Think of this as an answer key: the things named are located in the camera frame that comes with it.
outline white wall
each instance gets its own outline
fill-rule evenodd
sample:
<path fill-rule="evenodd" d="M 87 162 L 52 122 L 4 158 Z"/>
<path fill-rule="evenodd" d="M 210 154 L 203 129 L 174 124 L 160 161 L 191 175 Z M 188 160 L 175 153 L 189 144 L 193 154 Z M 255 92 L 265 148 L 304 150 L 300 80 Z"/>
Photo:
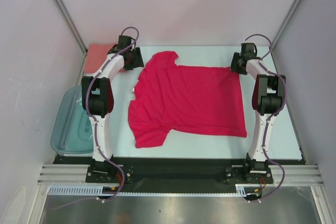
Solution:
<path fill-rule="evenodd" d="M 64 0 L 86 45 L 115 42 L 129 25 L 149 46 L 239 45 L 272 38 L 293 0 Z M 267 45 L 260 40 L 259 45 Z"/>
<path fill-rule="evenodd" d="M 303 0 L 275 50 L 310 164 L 336 206 L 336 0 Z"/>
<path fill-rule="evenodd" d="M 0 219 L 23 186 L 23 223 L 83 55 L 52 0 L 0 0 L 0 10 Z"/>

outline white table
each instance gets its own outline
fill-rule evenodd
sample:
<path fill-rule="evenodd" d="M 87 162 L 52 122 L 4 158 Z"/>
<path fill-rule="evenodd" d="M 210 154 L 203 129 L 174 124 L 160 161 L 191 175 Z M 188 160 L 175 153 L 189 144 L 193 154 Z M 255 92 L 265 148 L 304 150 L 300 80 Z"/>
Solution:
<path fill-rule="evenodd" d="M 160 51 L 176 51 L 177 65 L 228 67 L 234 52 L 240 47 L 223 46 L 144 46 L 141 47 L 144 63 Z M 267 47 L 258 47 L 258 55 L 267 52 Z M 275 71 L 271 55 L 264 64 Z M 240 76 L 243 94 L 247 138 L 232 136 L 207 136 L 171 130 L 163 146 L 135 148 L 133 133 L 128 124 L 128 107 L 134 99 L 133 87 L 142 68 L 117 74 L 112 83 L 114 109 L 110 119 L 111 144 L 114 156 L 118 157 L 174 157 L 174 158 L 245 158 L 254 132 L 255 112 L 251 98 L 255 81 L 251 76 Z M 299 145 L 287 107 L 277 116 L 269 146 L 269 155 L 276 159 L 301 159 Z"/>

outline wall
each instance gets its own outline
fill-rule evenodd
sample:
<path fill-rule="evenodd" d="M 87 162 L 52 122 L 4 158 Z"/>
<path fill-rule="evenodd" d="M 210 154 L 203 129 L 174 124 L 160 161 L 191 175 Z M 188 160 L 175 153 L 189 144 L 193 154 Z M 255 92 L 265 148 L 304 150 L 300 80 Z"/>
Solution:
<path fill-rule="evenodd" d="M 0 9 L 0 223 L 15 223 L 3 213 L 25 187 L 18 201 L 23 223 L 41 166 L 53 154 L 62 96 L 75 85 L 83 55 L 52 0 L 0 0 Z"/>
<path fill-rule="evenodd" d="M 336 206 L 336 0 L 303 0 L 275 50 L 303 151 Z"/>
<path fill-rule="evenodd" d="M 136 26 L 149 46 L 237 46 L 248 35 L 272 38 L 293 0 L 64 0 L 86 45 L 115 42 Z M 267 46 L 263 39 L 261 46 Z"/>

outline plastic container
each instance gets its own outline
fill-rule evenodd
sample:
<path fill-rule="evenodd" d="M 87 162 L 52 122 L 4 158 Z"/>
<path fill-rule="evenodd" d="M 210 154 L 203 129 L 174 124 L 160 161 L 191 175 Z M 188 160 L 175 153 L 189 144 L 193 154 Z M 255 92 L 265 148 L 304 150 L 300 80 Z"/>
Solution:
<path fill-rule="evenodd" d="M 60 154 L 93 152 L 92 127 L 82 107 L 81 87 L 69 89 L 60 105 L 51 135 L 51 147 Z"/>

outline metallic floor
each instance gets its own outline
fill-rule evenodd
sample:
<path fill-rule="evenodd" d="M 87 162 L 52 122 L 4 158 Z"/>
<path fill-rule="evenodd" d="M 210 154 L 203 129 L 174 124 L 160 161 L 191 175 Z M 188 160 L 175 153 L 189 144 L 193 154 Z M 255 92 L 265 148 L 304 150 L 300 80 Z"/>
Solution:
<path fill-rule="evenodd" d="M 280 188 L 261 204 L 226 197 L 120 196 L 105 204 L 86 200 L 51 210 L 77 199 L 48 196 L 40 224 L 321 223 L 310 187 Z"/>

